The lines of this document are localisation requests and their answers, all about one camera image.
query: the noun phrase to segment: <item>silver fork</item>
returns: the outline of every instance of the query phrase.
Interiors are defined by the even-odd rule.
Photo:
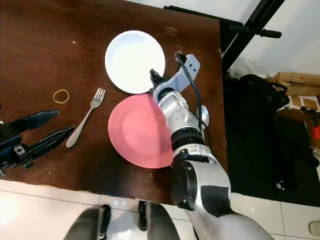
[[[106,92],[106,90],[104,90],[100,87],[98,88],[98,90],[96,91],[96,93],[90,103],[90,109],[89,109],[88,113],[85,115],[85,117],[82,120],[82,122],[80,123],[80,125],[76,128],[76,130],[74,130],[74,132],[72,133],[72,135],[69,137],[68,141],[66,142],[67,148],[71,148],[73,145],[75,145],[75,143],[81,133],[81,130],[87,121],[87,118],[89,117],[89,115],[93,109],[100,106],[102,100],[104,99],[105,92]]]

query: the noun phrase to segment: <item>black cable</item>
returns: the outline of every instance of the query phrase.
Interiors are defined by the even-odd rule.
[[[192,77],[190,76],[189,71],[187,70],[186,66],[184,65],[183,61],[181,60],[180,55],[179,55],[178,52],[175,53],[175,59],[178,62],[178,64],[180,65],[180,67],[183,69],[185,75],[189,79],[189,82],[191,83],[191,85],[193,87],[193,90],[195,92],[196,100],[197,100],[197,103],[198,103],[198,115],[199,115],[198,127],[199,127],[200,132],[201,132],[201,130],[202,130],[201,125],[202,125],[203,121],[202,121],[202,109],[201,109],[201,105],[202,104],[201,104],[201,97],[200,97],[199,90],[198,90],[195,82],[193,81]]]
[[[210,134],[210,131],[209,131],[209,128],[208,126],[204,123],[204,121],[202,121],[202,125],[204,126],[204,129],[205,129],[205,132],[206,132],[206,135],[208,137],[208,144],[209,144],[209,148],[211,150],[211,152],[213,153],[213,149],[212,149],[212,141],[211,141],[211,134]]]
[[[211,134],[210,134],[209,128],[204,123],[204,121],[202,121],[202,108],[201,108],[202,103],[201,103],[201,97],[200,97],[199,90],[198,90],[195,82],[193,81],[192,77],[190,76],[189,71],[187,70],[186,66],[184,65],[183,61],[181,60],[178,52],[175,54],[175,58],[176,58],[176,61],[178,62],[178,64],[180,65],[180,67],[183,69],[185,75],[187,76],[189,82],[191,83],[191,85],[193,87],[193,90],[195,92],[196,99],[197,99],[197,104],[198,104],[198,113],[199,113],[198,115],[199,116],[195,116],[198,119],[198,127],[200,129],[200,132],[202,132],[202,125],[204,126],[204,129],[205,129],[207,137],[208,137],[209,147],[210,147],[211,152],[213,153],[212,140],[211,140]]]

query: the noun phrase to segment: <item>floor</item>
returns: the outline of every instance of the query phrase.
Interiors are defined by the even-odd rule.
[[[143,240],[138,229],[138,201],[50,186],[0,180],[0,239],[62,240],[77,216],[94,204],[109,204],[109,240]],[[320,239],[308,224],[320,220],[320,207],[310,207],[233,193],[234,211],[256,220],[275,240]],[[192,224],[183,210],[165,205],[182,240],[194,240]]]

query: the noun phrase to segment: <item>cardboard box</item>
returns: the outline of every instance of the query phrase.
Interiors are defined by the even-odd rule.
[[[308,109],[316,110],[320,113],[320,105],[316,96],[288,96],[290,102],[285,105],[290,109],[300,110],[301,107],[307,107]]]
[[[315,125],[314,115],[311,113],[301,112],[297,109],[285,108],[277,112],[277,115],[280,117],[297,120],[299,122],[305,123],[305,128],[308,132],[310,146],[316,149],[320,149],[320,139],[314,136],[313,128]],[[317,124],[320,126],[320,119],[316,119]]]
[[[267,79],[270,83],[278,83],[288,88],[286,95],[291,96],[319,96],[320,75],[279,72]]]

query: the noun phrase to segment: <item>robotic arm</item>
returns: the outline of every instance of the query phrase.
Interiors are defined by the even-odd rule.
[[[57,110],[40,111],[24,116],[14,122],[0,121],[0,178],[5,176],[6,168],[22,165],[29,169],[34,160],[59,146],[74,127],[66,127],[44,137],[38,143],[27,146],[22,143],[20,133],[36,129],[58,115]]]
[[[205,145],[204,126],[199,128],[198,116],[189,111],[180,94],[190,84],[188,73],[194,81],[200,63],[192,54],[179,54],[188,72],[181,67],[172,78],[164,80],[153,69],[150,71],[150,92],[165,116],[172,142],[171,199],[185,209],[200,240],[271,240],[254,220],[230,207],[228,175]],[[202,114],[201,120],[208,125],[209,115]]]

